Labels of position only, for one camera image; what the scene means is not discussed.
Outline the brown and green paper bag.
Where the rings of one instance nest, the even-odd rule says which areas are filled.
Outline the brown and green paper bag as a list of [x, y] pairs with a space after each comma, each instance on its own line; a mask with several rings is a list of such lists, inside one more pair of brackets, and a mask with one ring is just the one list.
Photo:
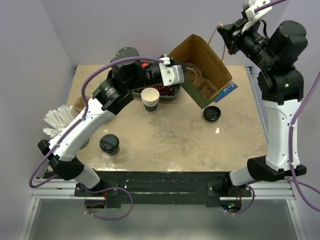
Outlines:
[[211, 48], [210, 42], [205, 41], [196, 34], [191, 34], [176, 46], [169, 53], [169, 57], [182, 63], [193, 63], [202, 71], [203, 76], [218, 88], [218, 92], [212, 98], [206, 99], [200, 91], [184, 77], [184, 83], [181, 84], [182, 88], [201, 109], [211, 104], [232, 80], [232, 75], [220, 57], [218, 57]]

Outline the black plastic cup lid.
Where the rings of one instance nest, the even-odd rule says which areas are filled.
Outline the black plastic cup lid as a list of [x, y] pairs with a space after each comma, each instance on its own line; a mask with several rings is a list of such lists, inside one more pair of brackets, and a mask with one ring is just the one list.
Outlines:
[[117, 146], [120, 146], [120, 140], [114, 134], [106, 134], [99, 141], [100, 148], [114, 148]]

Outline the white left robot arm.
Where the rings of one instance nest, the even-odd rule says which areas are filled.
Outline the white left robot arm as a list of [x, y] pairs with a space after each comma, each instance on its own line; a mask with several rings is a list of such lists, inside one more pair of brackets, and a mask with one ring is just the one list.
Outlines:
[[84, 82], [82, 96], [94, 77], [110, 70], [92, 97], [85, 100], [81, 113], [58, 136], [38, 143], [44, 155], [43, 161], [48, 162], [62, 179], [75, 180], [84, 185], [92, 196], [99, 196], [104, 184], [95, 170], [78, 160], [80, 148], [100, 126], [133, 101], [133, 90], [158, 84], [165, 87], [182, 84], [184, 73], [194, 67], [193, 63], [183, 63], [165, 54], [160, 58], [142, 57], [133, 47], [121, 48], [109, 64], [96, 70]]

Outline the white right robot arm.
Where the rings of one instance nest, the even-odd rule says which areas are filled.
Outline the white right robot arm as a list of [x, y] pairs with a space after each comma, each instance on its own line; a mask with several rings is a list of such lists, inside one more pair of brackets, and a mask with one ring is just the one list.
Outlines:
[[257, 181], [276, 182], [307, 173], [298, 155], [297, 112], [304, 97], [304, 78], [294, 63], [308, 45], [305, 27], [293, 20], [283, 21], [271, 37], [260, 35], [257, 22], [248, 30], [245, 21], [218, 27], [233, 55], [241, 51], [259, 69], [257, 77], [267, 113], [267, 154], [247, 160], [233, 170], [223, 183], [223, 192], [235, 196], [242, 185]]

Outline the black paper coffee cup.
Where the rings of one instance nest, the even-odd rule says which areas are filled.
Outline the black paper coffee cup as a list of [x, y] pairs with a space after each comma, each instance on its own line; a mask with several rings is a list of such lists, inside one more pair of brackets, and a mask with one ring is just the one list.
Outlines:
[[113, 147], [113, 148], [107, 148], [107, 147], [101, 147], [100, 148], [104, 153], [107, 153], [108, 155], [110, 156], [115, 156], [119, 153], [120, 151], [120, 147], [119, 146], [116, 146], [116, 147]]

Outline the pulp cup carrier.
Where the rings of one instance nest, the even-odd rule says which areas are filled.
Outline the pulp cup carrier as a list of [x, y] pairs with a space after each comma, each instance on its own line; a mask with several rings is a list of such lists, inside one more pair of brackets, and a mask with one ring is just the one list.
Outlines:
[[206, 99], [211, 99], [218, 92], [218, 88], [203, 76], [202, 71], [198, 67], [187, 67], [184, 77], [187, 78]]

